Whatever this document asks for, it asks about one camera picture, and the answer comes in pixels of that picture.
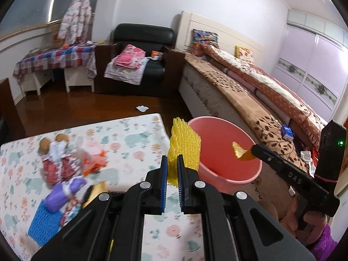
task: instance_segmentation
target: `table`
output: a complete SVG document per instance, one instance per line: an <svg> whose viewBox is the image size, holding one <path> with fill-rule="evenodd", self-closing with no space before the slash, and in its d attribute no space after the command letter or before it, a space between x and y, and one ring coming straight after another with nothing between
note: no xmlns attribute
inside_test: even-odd
<svg viewBox="0 0 348 261"><path fill-rule="evenodd" d="M21 87L22 95L25 92L36 90L41 94L41 87L52 79L52 69L64 69L67 92L70 86L90 85L94 92L95 44L76 45L69 49L52 49L48 52L20 60L13 72Z"/></svg>
<svg viewBox="0 0 348 261"><path fill-rule="evenodd" d="M54 140L58 133L70 137L69 149L79 136L94 137L107 152L107 167L87 176L88 184L78 193L81 199L91 184L106 180L110 191L126 191L143 181L149 170L159 168L169 139L159 114L142 115L98 124L84 125L18 141L0 148L0 230L22 260L39 250L27 231L40 201L50 193L38 154L43 137ZM200 215L180 211L179 193L168 185L166 209L161 216L146 216L142 261L203 261L204 249Z"/></svg>

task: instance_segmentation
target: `metal screw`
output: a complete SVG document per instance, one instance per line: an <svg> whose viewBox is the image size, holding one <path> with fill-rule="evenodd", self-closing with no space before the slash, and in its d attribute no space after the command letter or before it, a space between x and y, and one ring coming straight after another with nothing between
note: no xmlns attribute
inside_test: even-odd
<svg viewBox="0 0 348 261"><path fill-rule="evenodd" d="M248 195L244 191L238 191L236 194L237 198L244 200L248 197Z"/></svg>
<svg viewBox="0 0 348 261"><path fill-rule="evenodd" d="M142 182L142 183L140 184L140 187L141 187L141 188L144 188L144 189L150 188L150 186L151 186L151 183L149 183L149 182Z"/></svg>
<svg viewBox="0 0 348 261"><path fill-rule="evenodd" d="M106 192L99 194L98 196L100 201L107 201L110 198L110 195Z"/></svg>
<svg viewBox="0 0 348 261"><path fill-rule="evenodd" d="M203 182L203 181L196 181L196 182L194 183L194 185L195 185L195 187L197 187L197 188L203 188L203 187L205 187L205 182Z"/></svg>

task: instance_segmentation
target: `pink bucket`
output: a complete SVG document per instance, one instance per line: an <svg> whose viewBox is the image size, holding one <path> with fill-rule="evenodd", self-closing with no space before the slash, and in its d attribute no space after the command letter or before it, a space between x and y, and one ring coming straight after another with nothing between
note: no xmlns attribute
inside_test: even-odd
<svg viewBox="0 0 348 261"><path fill-rule="evenodd" d="M196 117L188 125L200 135L200 179L215 186L220 192L233 193L238 187L255 180L262 168L261 160L239 161L232 142L249 149L254 141L236 125L218 117Z"/></svg>

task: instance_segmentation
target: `human hand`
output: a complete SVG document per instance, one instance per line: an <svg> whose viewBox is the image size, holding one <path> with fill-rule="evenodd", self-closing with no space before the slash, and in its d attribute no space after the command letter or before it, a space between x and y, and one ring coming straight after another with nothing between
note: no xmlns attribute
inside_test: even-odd
<svg viewBox="0 0 348 261"><path fill-rule="evenodd" d="M313 225L311 231L300 231L298 230L299 223L295 216L295 212L298 207L297 202L298 195L295 195L292 203L288 209L286 216L280 221L280 224L293 236L298 237L299 241L304 245L309 245L316 242L321 233L323 232L326 224L328 223L327 217L324 213L318 211L308 211L303 216L303 220Z"/></svg>

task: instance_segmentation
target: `play mat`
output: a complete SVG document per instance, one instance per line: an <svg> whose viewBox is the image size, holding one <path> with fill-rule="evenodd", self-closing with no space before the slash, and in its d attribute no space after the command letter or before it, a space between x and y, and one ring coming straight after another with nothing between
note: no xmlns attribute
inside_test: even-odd
<svg viewBox="0 0 348 261"><path fill-rule="evenodd" d="M43 198L49 193L43 180L39 141L54 140L59 133L70 137L70 150L80 136L93 137L107 152L108 164L87 176L77 194L82 199L91 184L106 180L110 191L126 191L143 181L148 171L160 167L169 138L159 114L142 115L50 132L6 143L0 149L0 230L21 260L30 260L39 250L28 229ZM178 189L168 185L162 216L146 216L142 261L203 261L200 215L180 211Z"/></svg>

